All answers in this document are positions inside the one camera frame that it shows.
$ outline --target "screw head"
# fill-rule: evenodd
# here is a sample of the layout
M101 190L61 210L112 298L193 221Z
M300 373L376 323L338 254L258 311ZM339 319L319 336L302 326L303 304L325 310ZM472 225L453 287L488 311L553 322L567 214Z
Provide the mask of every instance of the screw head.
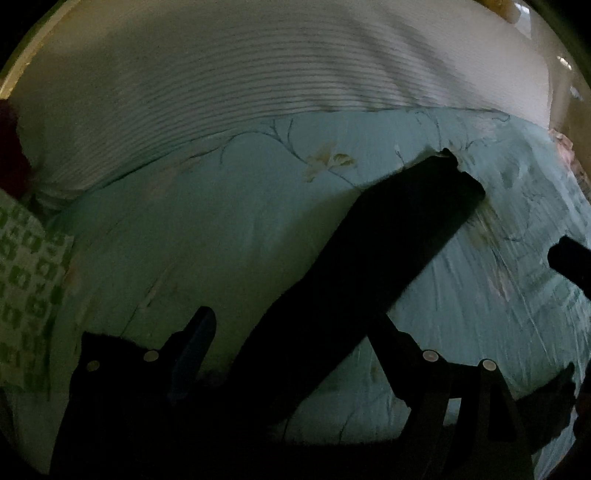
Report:
M149 350L144 353L144 362L155 362L159 356L160 354L156 350Z
M425 350L423 352L423 358L427 362L436 362L439 360L439 354L435 350Z
M489 372L494 372L496 370L496 363L494 363L492 360L484 360L482 362L482 366Z
M98 360L91 360L86 364L86 370L89 372L96 372L100 368L100 362Z

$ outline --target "pillowcase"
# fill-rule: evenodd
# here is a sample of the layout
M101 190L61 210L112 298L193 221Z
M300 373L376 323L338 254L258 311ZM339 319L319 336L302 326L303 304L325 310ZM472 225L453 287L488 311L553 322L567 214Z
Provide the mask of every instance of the pillowcase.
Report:
M448 106L547 128L548 94L529 41L473 0L82 0L12 101L40 202L61 208L265 116Z
M0 387L48 387L47 345L72 243L0 190Z

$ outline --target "bed sheet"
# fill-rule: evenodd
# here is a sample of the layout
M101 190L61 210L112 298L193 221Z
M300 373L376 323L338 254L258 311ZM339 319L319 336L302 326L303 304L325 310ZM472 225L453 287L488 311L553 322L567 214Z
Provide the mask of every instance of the bed sheet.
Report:
M11 398L21 450L37 468L48 467L84 330L159 348L208 305L219 326L200 375L219 381L359 192L443 148L487 198L394 304L392 321L449 361L494 359L516 397L570 361L580 385L591 306L546 253L565 234L591 246L591 206L544 128L454 109L303 113L245 124L199 154L205 144L113 176L52 221L76 242L51 343L51 398ZM456 415L452 404L448 421ZM275 435L384 440L407 416L364 341ZM569 428L534 457L539 478L572 438Z

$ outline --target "bed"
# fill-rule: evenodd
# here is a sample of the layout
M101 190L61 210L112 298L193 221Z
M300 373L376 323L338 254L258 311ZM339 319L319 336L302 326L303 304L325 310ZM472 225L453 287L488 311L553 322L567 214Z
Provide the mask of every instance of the bed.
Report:
M547 133L527 39L471 0L247 3L81 2L12 91L36 198L76 239L50 395L10 395L41 471L83 331L157 348L206 304L219 327L200 375L222 381L359 192L443 148L487 200L391 319L453 362L493 358L516 397L570 361L581 383L591 307L545 255L565 234L591 245L591 206ZM365 341L275 437L384 440L407 416ZM538 478L572 441L534 456Z

